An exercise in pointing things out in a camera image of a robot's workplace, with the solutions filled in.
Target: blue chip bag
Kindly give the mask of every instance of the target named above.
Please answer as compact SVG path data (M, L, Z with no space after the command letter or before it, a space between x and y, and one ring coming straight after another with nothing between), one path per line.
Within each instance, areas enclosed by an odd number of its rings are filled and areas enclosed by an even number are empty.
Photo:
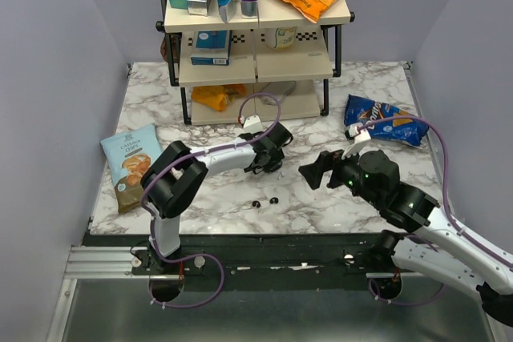
M112 173L118 213L139 206L143 188L141 178L162 153L155 125L122 132L101 141Z
M396 106L387 103L350 95L345 106L344 124L367 123L369 121L388 118L389 116L411 115ZM420 142L428 130L428 126L411 119L396 119L392 122L379 123L367 128L371 138L384 140L400 140L411 146L420 146Z

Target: black shelf frame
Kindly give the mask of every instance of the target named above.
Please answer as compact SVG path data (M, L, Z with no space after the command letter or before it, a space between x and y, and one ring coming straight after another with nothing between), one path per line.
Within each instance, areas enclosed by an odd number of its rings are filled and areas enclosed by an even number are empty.
M169 70L169 82L172 87L179 87L180 96L182 99L182 114L184 116L184 123L190 125L191 117L189 116L188 107L187 107L187 95L185 94L185 89L180 87L179 79L176 77L175 73L175 60L172 54L172 35L175 35L177 39L175 39L175 51L177 55L176 65L180 70L180 44L181 44L181 33L168 33L164 29L164 19L166 17L166 5L168 0L160 0L160 7L162 8L162 20L159 20L156 23L157 31L164 34L164 40L166 42L166 50L168 55L168 70ZM349 22L353 22L355 18L354 12L351 12L351 19ZM342 73L342 24L337 25L324 25L321 26L322 34L324 36L326 49L329 53L329 29L335 29L335 68L333 69L333 78L340 78ZM323 107L320 110L321 116L329 115L329 79L323 79Z

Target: white shelf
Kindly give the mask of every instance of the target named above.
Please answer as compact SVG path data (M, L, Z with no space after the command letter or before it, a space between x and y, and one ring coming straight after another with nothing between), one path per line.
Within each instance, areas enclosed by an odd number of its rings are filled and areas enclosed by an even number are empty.
M301 12L282 0L258 0L258 19L260 28L313 25ZM317 24L347 24L350 20L351 13L345 0L337 0L319 18Z
M258 19L243 19L240 10L240 2L236 3L235 16L233 16L229 23L225 23L221 20L217 0L210 2L208 16L189 15L187 10L171 8L169 2L166 5L164 29L168 33L199 30L250 30L252 28L258 28Z
M220 86L255 82L253 34L251 31L234 30L232 32L232 47L228 66L193 66L191 63L193 36L193 32L185 32L182 35L179 78L181 87Z
M252 84L245 84L246 97L254 94L254 87ZM239 109L242 102L246 97L239 97L232 100L224 111L216 111L204 104L191 101L191 123L193 126L201 126L204 124L223 124L223 123L236 123L239 117ZM256 114L255 99L250 100L244 106L242 111L244 116Z
M254 36L258 82L333 77L320 27L298 28L294 44L283 50L274 50L265 44L264 32L256 30Z
M265 83L255 84L255 92L260 92L266 86ZM276 118L277 108L264 104L260 98L255 98L256 113L262 121L273 121ZM317 93L313 81L302 80L297 82L293 92L285 97L281 104L280 119L298 119L319 116L321 109L317 100Z

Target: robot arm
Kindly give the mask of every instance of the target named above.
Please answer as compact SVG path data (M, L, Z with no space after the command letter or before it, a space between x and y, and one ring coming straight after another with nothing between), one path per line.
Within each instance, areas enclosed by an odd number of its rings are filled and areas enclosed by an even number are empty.
M383 151L359 155L359 149L361 146L349 154L352 156L347 156L347 150L323 151L315 163L301 166L299 172L312 189L317 189L323 174L332 171L328 188L348 187L353 195L376 208L388 223L442 249L436 252L403 235L384 231L382 242L375 248L381 253L381 261L389 260L398 268L420 272L475 299L480 298L486 313L513 325L513 273L510 269L459 234L448 223L434 198L401 182L398 165ZM465 231L495 253L511 257L472 230L465 228Z
M292 142L292 134L280 123L265 137L251 145L240 146L263 131L260 119L254 115L244 121L244 134L230 143L226 149L209 153L211 147L190 148L181 141L171 143L162 155L151 165L141 179L146 189L156 176L172 162L185 155L204 151L204 155L184 160L176 167L180 176L171 172L160 178L148 192L148 202L158 210L155 220L155 238L160 252L169 256L180 247L180 215L191 204L203 180L223 171L243 169L245 172L273 172L281 167L285 155L283 147Z

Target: table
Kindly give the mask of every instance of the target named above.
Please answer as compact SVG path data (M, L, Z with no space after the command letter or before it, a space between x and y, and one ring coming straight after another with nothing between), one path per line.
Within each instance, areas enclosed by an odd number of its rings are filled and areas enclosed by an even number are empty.
M234 170L206 179L192 205L182 214L181 233L302 234L374 232L391 228L368 203L353 197L348 189L321 187L312 191L297 171L300 165L313 162L319 152L334 151L347 144L343 134L343 111L348 94L416 112L400 63L347 62L342 68L342 77L330 81L329 116L282 122L294 135L293 142L284 149L283 167L272 174L253 175ZM316 81L315 87L321 100L322 81ZM165 63L136 63L116 132L155 122L163 147L178 139L192 147L221 144L242 132L234 124L186 126L180 105L180 96L169 86ZM425 143L413 148L376 141L369 150L375 148L381 148L399 164L403 181L441 199ZM273 196L280 200L278 204L269 203ZM253 208L253 200L259 200L261 208ZM111 174L106 169L92 212L91 234L148 234L149 221L149 214L140 207L127 214L117 213Z

